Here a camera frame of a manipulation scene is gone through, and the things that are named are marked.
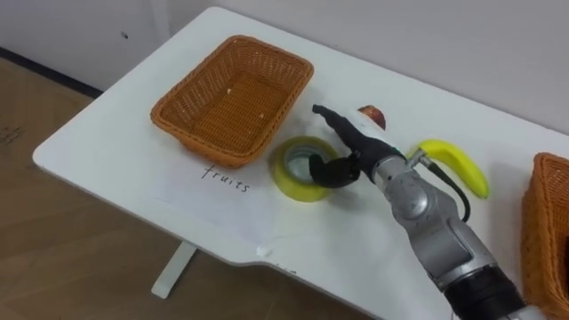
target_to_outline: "baseboard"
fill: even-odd
[[[53,69],[50,69],[46,66],[43,66],[37,62],[34,62],[28,58],[20,56],[18,53],[11,52],[0,47],[0,58],[6,59],[12,63],[15,63],[23,68],[26,68],[30,71],[37,73],[40,76],[44,76],[53,82],[61,84],[63,86],[68,87],[71,90],[80,92],[88,97],[97,98],[99,97],[103,91],[91,87],[89,84],[84,84],[76,79],[65,76],[64,74],[57,72]]]

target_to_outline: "banana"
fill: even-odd
[[[486,177],[477,164],[460,148],[442,140],[424,140],[419,144],[428,157],[436,159],[453,169],[469,189],[479,198],[490,195]]]

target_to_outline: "gray robot arm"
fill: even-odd
[[[545,320],[526,306],[474,231],[459,218],[454,200],[425,181],[413,161],[382,159],[373,182],[391,203],[429,278],[462,320]]]
[[[409,161],[384,141],[363,135],[347,118],[315,105],[352,154],[324,163],[310,158],[315,183],[341,188],[363,172],[391,203],[411,247],[429,278],[462,320],[545,320],[526,306],[474,231],[459,218],[454,200],[425,181],[413,167],[429,160],[415,154]]]

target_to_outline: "tape roll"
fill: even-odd
[[[271,159],[271,174],[276,186],[288,197],[302,202],[315,202],[330,194],[310,177],[309,158],[320,155],[325,162],[338,157],[332,146],[316,137],[300,136],[276,148]]]

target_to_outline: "paper sheet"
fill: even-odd
[[[261,245],[275,220],[267,186],[268,167],[251,164],[227,170],[204,162],[180,162],[168,169],[156,195],[178,209]]]

